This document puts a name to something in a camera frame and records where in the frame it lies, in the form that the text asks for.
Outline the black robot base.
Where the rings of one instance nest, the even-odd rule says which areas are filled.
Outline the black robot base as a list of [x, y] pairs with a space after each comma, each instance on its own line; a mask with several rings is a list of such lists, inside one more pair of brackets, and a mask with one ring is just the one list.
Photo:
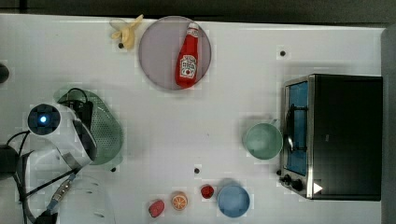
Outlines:
[[0, 146], [0, 180], [8, 179], [15, 174], [18, 160], [19, 155], [13, 147]]

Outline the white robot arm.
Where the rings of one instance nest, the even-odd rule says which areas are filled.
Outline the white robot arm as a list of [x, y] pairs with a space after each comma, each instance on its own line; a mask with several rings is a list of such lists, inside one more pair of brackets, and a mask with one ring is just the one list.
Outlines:
[[78, 173], [118, 156], [122, 129], [103, 103], [65, 99], [35, 105], [27, 128], [47, 145], [22, 156], [22, 208], [32, 224], [58, 224], [58, 207]]

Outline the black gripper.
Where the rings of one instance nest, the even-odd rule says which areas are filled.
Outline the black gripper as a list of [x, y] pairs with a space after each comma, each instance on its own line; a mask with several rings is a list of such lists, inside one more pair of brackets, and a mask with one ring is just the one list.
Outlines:
[[75, 111], [78, 118], [78, 121], [74, 122], [77, 130], [81, 131], [83, 127], [89, 130], [92, 126], [93, 103], [90, 101], [83, 103], [78, 100], [72, 100], [69, 102], [69, 107]]

